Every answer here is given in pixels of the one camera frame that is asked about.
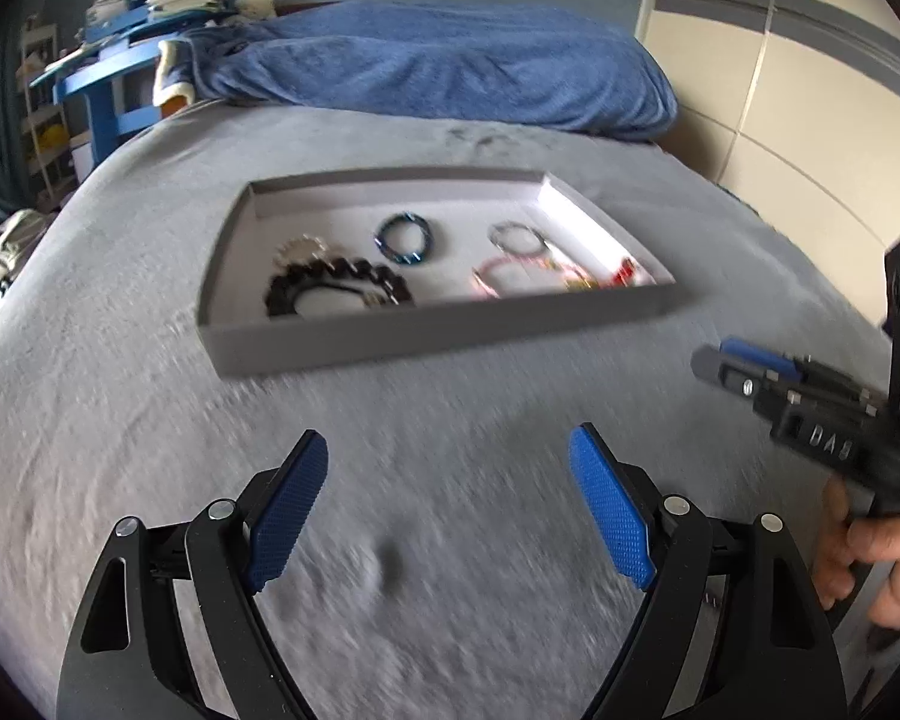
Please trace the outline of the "person's right hand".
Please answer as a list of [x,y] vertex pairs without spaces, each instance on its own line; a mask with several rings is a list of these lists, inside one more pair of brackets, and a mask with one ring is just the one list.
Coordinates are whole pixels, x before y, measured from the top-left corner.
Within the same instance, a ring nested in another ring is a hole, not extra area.
[[850,566],[889,562],[891,574],[871,603],[868,617],[880,628],[900,629],[900,515],[848,522],[850,500],[844,480],[831,476],[823,489],[818,546],[813,561],[814,590],[825,610],[847,600],[855,587]]

